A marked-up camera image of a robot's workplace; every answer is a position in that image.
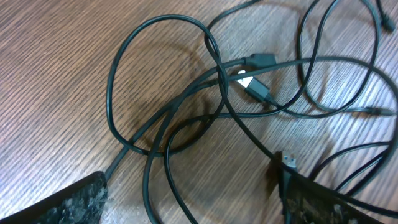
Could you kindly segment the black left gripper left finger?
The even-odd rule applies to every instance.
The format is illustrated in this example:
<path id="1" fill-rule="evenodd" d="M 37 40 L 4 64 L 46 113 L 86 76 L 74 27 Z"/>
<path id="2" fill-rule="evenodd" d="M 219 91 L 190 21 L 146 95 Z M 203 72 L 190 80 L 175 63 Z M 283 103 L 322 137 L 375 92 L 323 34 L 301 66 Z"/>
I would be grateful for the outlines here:
<path id="1" fill-rule="evenodd" d="M 1 219 L 1 223 L 92 223 L 101 220 L 108 199 L 104 172 L 96 171 L 53 195 Z"/>

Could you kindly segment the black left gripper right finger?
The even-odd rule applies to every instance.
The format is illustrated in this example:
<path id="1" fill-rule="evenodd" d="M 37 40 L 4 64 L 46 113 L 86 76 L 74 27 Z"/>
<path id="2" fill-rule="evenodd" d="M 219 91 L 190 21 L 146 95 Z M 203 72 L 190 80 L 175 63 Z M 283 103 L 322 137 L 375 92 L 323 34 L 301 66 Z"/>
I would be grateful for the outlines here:
<path id="1" fill-rule="evenodd" d="M 322 189 L 304 187 L 283 169 L 277 173 L 284 223 L 379 223 Z"/>

